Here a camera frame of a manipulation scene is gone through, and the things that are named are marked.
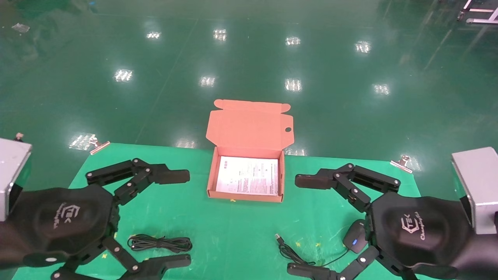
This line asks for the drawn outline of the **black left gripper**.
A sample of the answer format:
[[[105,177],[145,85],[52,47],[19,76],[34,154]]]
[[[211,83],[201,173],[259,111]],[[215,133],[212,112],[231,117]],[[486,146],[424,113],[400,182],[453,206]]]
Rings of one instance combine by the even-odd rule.
[[[138,262],[112,237],[119,208],[153,183],[187,183],[188,170],[170,170],[134,158],[90,171],[80,189],[52,188],[25,191],[0,225],[1,269],[45,267],[65,263],[52,280],[94,280],[76,272],[80,265],[108,250],[126,269],[121,280],[161,280],[169,269],[190,266],[191,256],[180,254]],[[103,186],[127,180],[114,191]]]

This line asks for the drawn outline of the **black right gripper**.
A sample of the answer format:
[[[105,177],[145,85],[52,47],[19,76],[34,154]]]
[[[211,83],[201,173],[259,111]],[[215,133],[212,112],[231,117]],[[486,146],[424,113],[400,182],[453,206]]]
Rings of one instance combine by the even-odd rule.
[[[297,174],[295,185],[306,189],[334,189],[357,211],[366,213],[369,246],[342,271],[300,262],[287,270],[310,280],[355,280],[373,262],[403,280],[416,273],[457,273],[458,260],[471,246],[475,232],[457,201],[398,194],[399,179],[348,163],[335,170]],[[371,198],[357,186],[383,193]]]

